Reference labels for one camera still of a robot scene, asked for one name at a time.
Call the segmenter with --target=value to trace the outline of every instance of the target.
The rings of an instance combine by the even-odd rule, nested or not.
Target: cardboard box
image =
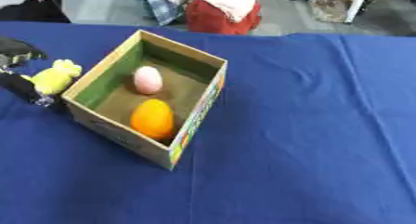
[[[133,72],[150,65],[162,74],[163,89],[139,95]],[[227,61],[138,31],[72,85],[63,95],[73,118],[86,127],[151,161],[173,169],[195,134],[226,76]],[[175,138],[161,143],[129,126],[133,109],[146,99],[167,102],[175,114]]]

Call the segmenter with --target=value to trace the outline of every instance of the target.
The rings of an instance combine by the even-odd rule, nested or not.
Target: floor
[[[319,22],[306,0],[258,0],[263,20],[256,35],[287,33],[365,33],[408,35],[416,32],[416,4],[407,0],[376,0],[352,25]],[[76,23],[155,25],[144,20],[143,3],[137,0],[64,0],[64,10]],[[185,29],[184,25],[174,25]]]

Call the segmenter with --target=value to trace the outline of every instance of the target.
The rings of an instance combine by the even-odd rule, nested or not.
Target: red cloth
[[[232,22],[220,9],[203,0],[194,0],[187,7],[187,25],[190,31],[200,33],[246,34],[260,23],[260,4],[238,23]]]

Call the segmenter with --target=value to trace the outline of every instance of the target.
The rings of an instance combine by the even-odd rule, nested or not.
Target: plastic bag
[[[330,22],[344,22],[346,12],[354,0],[309,0],[315,18]],[[365,0],[358,14],[364,12],[372,0]]]

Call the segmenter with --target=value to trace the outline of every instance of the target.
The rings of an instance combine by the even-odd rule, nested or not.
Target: box side label
[[[196,109],[190,114],[187,121],[182,126],[175,140],[170,147],[170,158],[173,165],[179,160],[183,150],[188,146],[189,141],[195,135],[198,127],[205,118],[206,113],[213,106],[216,98],[220,94],[226,79],[226,66],[217,74],[209,89],[204,93]]]

